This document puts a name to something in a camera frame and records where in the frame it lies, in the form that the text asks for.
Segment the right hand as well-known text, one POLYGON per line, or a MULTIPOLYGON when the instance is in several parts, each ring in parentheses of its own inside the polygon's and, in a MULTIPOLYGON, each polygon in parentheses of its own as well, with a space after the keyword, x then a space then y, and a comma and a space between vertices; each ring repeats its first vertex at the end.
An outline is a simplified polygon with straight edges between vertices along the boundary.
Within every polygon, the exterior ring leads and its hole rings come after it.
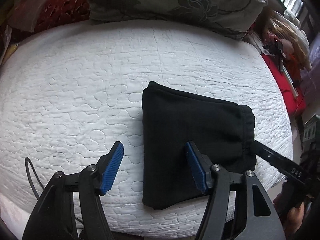
POLYGON ((304 217, 305 191, 289 181, 282 184, 281 192, 273 200, 286 239, 294 239, 304 217))

